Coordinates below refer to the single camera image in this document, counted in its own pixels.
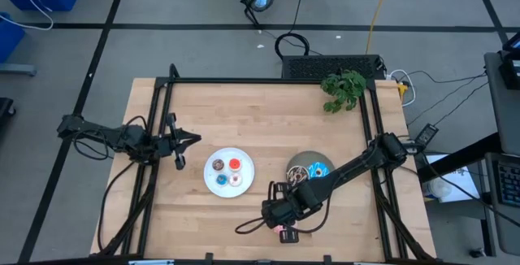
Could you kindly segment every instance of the wooden tabletop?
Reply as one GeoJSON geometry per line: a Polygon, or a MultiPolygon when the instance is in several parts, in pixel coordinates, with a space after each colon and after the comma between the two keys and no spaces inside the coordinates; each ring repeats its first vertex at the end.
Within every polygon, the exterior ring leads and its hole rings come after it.
{"type": "MultiPolygon", "coordinates": [[[[385,132],[406,135],[395,82],[376,84],[385,132]]],[[[135,115],[147,117],[153,85],[154,79],[134,80],[125,122],[135,115]]],[[[177,115],[177,128],[200,134],[202,140],[185,152],[183,171],[176,170],[175,157],[161,160],[145,257],[200,259],[212,252],[215,259],[321,261],[330,254],[334,261],[383,262],[369,172],[336,189],[325,226],[310,235],[300,234],[297,244],[280,244],[278,235],[265,226],[249,235],[234,233],[237,225],[260,216],[269,182],[284,181],[293,155],[315,150],[339,167],[366,148],[359,107],[327,114],[322,105],[329,99],[319,85],[175,84],[170,111],[177,115]],[[245,194],[219,198],[206,187],[203,169],[211,154],[229,146],[242,149],[253,159],[255,177],[245,194]]],[[[127,164],[128,156],[117,154],[110,179],[127,164]]],[[[411,157],[404,166],[415,169],[411,157]]],[[[104,245],[126,220],[136,170],[133,167],[121,176],[107,198],[104,245]]],[[[403,222],[424,250],[435,256],[417,176],[403,169],[396,169],[393,175],[403,222]]],[[[323,212],[299,222],[298,227],[313,228],[321,222],[323,212]]],[[[133,251],[140,227],[138,220],[133,251]]],[[[395,232],[392,225],[389,227],[393,255],[398,256],[395,232]]],[[[96,242],[92,251],[98,251],[96,242]]]]}

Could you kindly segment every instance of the desk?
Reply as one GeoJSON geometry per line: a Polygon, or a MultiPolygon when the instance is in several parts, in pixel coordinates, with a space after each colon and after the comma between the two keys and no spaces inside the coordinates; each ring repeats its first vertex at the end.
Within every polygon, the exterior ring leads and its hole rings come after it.
{"type": "MultiPolygon", "coordinates": [[[[377,88],[385,130],[407,134],[395,82],[378,81],[377,88]]],[[[154,79],[134,80],[125,122],[148,114],[153,89],[154,79]]],[[[176,113],[178,128],[201,134],[202,140],[185,152],[183,171],[176,170],[174,157],[161,160],[145,257],[201,259],[211,252],[215,259],[322,261],[330,254],[334,261],[383,262],[369,172],[334,192],[326,225],[311,235],[301,234],[298,244],[280,244],[278,235],[266,227],[249,235],[234,233],[238,224],[260,216],[269,181],[284,180],[286,165],[296,153],[315,150],[340,166],[366,148],[360,108],[326,114],[322,105],[328,99],[318,85],[174,84],[170,112],[176,113]],[[245,194],[232,199],[213,195],[203,180],[207,158],[227,146],[241,148],[255,164],[253,184],[245,194]]],[[[367,101],[371,110],[370,99],[367,101]]],[[[373,116],[371,126],[375,130],[373,116]]],[[[127,164],[127,155],[117,154],[110,178],[127,164]]],[[[412,157],[405,166],[415,169],[412,157]]],[[[110,191],[103,244],[126,220],[136,169],[121,176],[110,191]]],[[[394,180],[403,222],[425,251],[435,256],[418,178],[397,169],[394,180]]],[[[314,227],[323,212],[298,227],[314,227]]],[[[138,220],[131,252],[137,246],[140,226],[138,220]]],[[[393,255],[398,256],[393,228],[389,233],[393,255]]],[[[92,251],[98,251],[96,242],[92,251]]]]}

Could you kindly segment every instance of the red object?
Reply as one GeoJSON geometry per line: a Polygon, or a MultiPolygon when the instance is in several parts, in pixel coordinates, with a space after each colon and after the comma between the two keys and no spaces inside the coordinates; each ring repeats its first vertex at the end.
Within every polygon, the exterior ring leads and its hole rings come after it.
{"type": "Polygon", "coordinates": [[[229,167],[233,170],[241,168],[241,161],[238,159],[232,159],[229,161],[229,167]]]}

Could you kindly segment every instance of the white cable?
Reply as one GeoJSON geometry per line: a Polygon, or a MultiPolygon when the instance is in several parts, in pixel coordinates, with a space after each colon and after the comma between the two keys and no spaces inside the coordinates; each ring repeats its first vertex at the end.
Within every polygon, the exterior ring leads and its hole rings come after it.
{"type": "Polygon", "coordinates": [[[412,89],[412,93],[414,94],[414,98],[412,98],[411,101],[409,101],[407,103],[404,103],[403,106],[409,106],[409,105],[411,105],[412,103],[415,102],[415,87],[414,87],[414,84],[412,83],[412,80],[410,79],[410,76],[408,76],[408,73],[406,73],[405,70],[401,70],[401,69],[394,70],[394,71],[390,72],[390,74],[388,76],[392,77],[395,72],[403,72],[406,75],[406,78],[408,78],[409,86],[412,89]]]}
{"type": "Polygon", "coordinates": [[[52,18],[50,18],[50,16],[48,16],[42,9],[40,9],[40,7],[38,7],[33,0],[29,0],[45,17],[47,17],[47,19],[50,20],[50,25],[48,28],[39,28],[39,27],[36,27],[36,26],[30,26],[30,25],[23,25],[23,24],[19,24],[19,23],[16,23],[15,21],[11,21],[9,20],[8,18],[0,15],[0,19],[3,19],[4,21],[7,21],[9,22],[10,24],[14,24],[14,25],[18,25],[22,28],[30,28],[30,29],[36,29],[36,30],[42,30],[42,31],[47,31],[47,30],[51,30],[52,27],[54,26],[54,20],[52,20],[52,18]]]}

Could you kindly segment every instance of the gray floor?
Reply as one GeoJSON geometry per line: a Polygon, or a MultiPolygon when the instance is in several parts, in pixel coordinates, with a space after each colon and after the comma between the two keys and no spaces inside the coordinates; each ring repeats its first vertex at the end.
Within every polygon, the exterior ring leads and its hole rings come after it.
{"type": "MultiPolygon", "coordinates": [[[[239,0],[122,0],[116,23],[247,24],[239,0]]],[[[378,0],[302,0],[299,24],[368,25],[378,0]]],[[[53,13],[61,23],[104,23],[112,0],[78,0],[74,11],[53,13]]],[[[518,26],[516,0],[492,0],[504,26],[518,26]]],[[[261,23],[291,24],[297,0],[275,0],[259,15],[261,23]]],[[[2,11],[18,21],[44,22],[35,12],[21,12],[7,0],[2,11]]],[[[482,0],[385,0],[378,25],[492,26],[482,0]]],[[[284,31],[271,31],[275,35],[284,31]]],[[[313,50],[323,54],[362,54],[367,32],[300,31],[313,50]]],[[[10,63],[31,63],[38,74],[0,76],[0,97],[16,100],[18,114],[3,134],[0,148],[0,263],[15,262],[58,153],[55,129],[61,115],[72,112],[101,30],[27,31],[10,63]]],[[[83,115],[100,124],[121,123],[132,79],[167,74],[175,63],[182,76],[280,77],[274,39],[253,30],[111,30],[83,115]]],[[[381,54],[389,69],[423,70],[437,79],[478,75],[483,54],[497,51],[496,33],[376,32],[370,52],[381,54]]],[[[282,51],[301,53],[288,45],[282,51]]],[[[460,84],[432,84],[412,77],[416,102],[405,108],[408,121],[460,84]]],[[[416,134],[426,123],[451,111],[479,78],[410,125],[416,134]]],[[[440,125],[429,149],[453,152],[496,131],[487,87],[479,90],[440,125]]],[[[69,152],[32,260],[85,256],[98,220],[102,192],[111,163],[98,163],[69,152]]],[[[520,258],[473,260],[467,250],[482,245],[479,223],[442,209],[429,210],[437,253],[447,261],[513,264],[520,258]]]]}

